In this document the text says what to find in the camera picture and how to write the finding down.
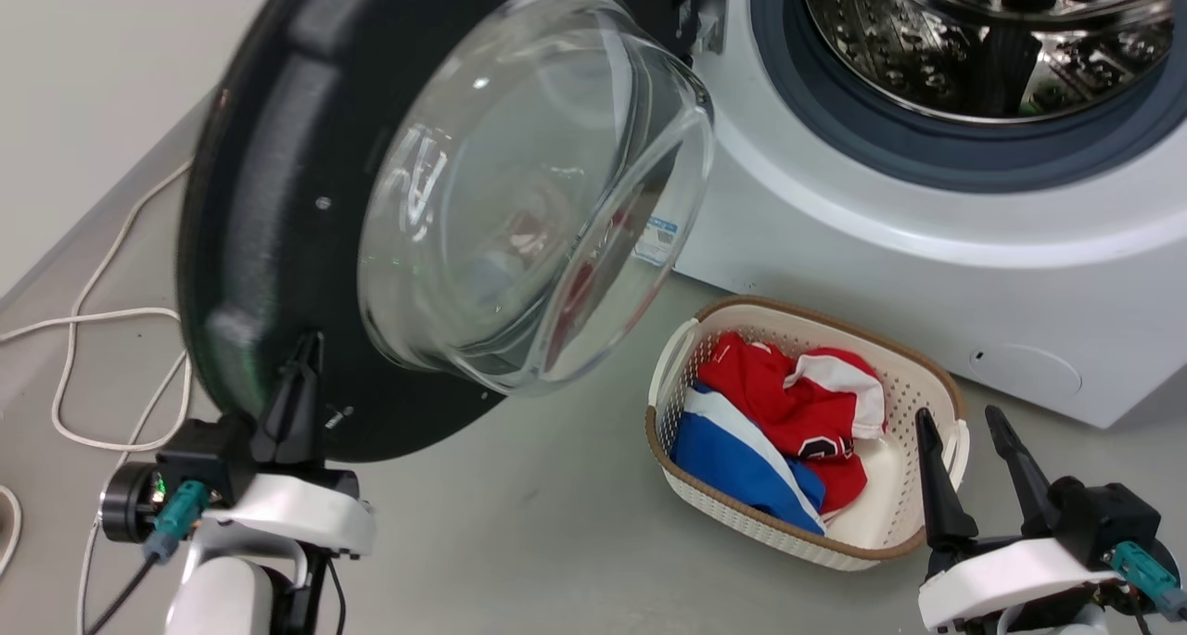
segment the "label on washing machine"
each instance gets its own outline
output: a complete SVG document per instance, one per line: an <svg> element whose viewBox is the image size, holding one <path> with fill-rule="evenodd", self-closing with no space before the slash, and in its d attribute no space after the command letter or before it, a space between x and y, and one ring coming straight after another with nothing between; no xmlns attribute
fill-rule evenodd
<svg viewBox="0 0 1187 635"><path fill-rule="evenodd" d="M643 228L643 235L635 243L635 258L662 267L672 255L675 235L679 230L680 227L674 222L667 222L656 216L649 217L647 227Z"/></svg>

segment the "clothes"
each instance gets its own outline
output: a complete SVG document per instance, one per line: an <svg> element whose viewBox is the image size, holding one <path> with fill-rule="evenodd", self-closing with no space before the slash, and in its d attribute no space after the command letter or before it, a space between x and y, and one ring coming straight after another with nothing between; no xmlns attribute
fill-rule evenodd
<svg viewBox="0 0 1187 635"><path fill-rule="evenodd" d="M698 377L721 392L780 452L805 459L823 480L821 514L851 503L865 488L855 438L886 427L882 382L864 360L821 348L792 360L777 348L722 336Z"/></svg>
<svg viewBox="0 0 1187 635"><path fill-rule="evenodd" d="M678 466L753 508L824 534L817 510L825 489L813 471L783 458L737 407L702 383L687 390L684 407L672 446Z"/></svg>

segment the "red clothing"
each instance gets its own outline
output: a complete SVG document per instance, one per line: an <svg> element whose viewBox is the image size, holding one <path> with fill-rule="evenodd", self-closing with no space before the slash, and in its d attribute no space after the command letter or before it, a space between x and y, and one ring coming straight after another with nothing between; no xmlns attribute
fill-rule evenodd
<svg viewBox="0 0 1187 635"><path fill-rule="evenodd" d="M839 510L865 488L855 438L884 431L882 385L864 360L821 348L792 360L768 344L722 336L697 376L721 392L785 456L802 459L825 484L820 514Z"/></svg>

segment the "black cable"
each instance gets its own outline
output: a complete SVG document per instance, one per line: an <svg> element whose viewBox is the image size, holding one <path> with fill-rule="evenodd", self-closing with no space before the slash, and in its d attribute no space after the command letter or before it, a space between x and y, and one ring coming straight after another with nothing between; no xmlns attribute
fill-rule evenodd
<svg viewBox="0 0 1187 635"><path fill-rule="evenodd" d="M102 630L104 626L107 626L107 622L115 616L115 612L121 607L123 607L123 602L126 602L128 596L137 590L137 586L140 586L140 583L144 582L145 577L148 576L148 571L152 570L152 566L154 565L157 565L157 552L152 552L145 558L144 565L141 565L140 570L138 570L132 577L132 582L128 582L128 585L123 588L123 591L120 591L119 596L115 597L115 601L106 610L103 610L103 614L99 615L99 620L91 624L89 629L87 629L87 635L95 635Z"/></svg>
<svg viewBox="0 0 1187 635"><path fill-rule="evenodd" d="M1137 629L1142 635L1154 635L1150 633L1150 624L1145 623L1145 616L1142 614L1142 602L1137 599L1137 589L1123 586L1122 592L1125 593L1125 598L1129 599L1129 607L1134 610L1134 618L1137 620Z"/></svg>
<svg viewBox="0 0 1187 635"><path fill-rule="evenodd" d="M342 582L338 580L338 571L334 569L334 559L325 561L330 566L330 577L334 578L334 588L338 589L338 630L337 635L347 628L347 595L342 592Z"/></svg>

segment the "white plastic basket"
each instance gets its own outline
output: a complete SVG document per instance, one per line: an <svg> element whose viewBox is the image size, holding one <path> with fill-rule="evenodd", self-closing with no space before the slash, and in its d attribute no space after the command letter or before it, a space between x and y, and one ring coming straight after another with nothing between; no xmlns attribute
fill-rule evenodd
<svg viewBox="0 0 1187 635"><path fill-rule="evenodd" d="M686 474L671 459L684 412L684 394L697 367L724 332L776 344L788 356L814 348L849 350L877 372L886 390L887 432L880 440L856 440L869 483L862 495L829 525L826 535L791 526L758 512ZM672 489L687 503L780 552L834 570L865 570L913 552L923 542L923 504L919 484L915 412L928 407L954 487L969 462L964 401L952 377L910 349L861 328L768 298L730 297L707 306L679 328L660 355L652 376L647 439Z"/></svg>

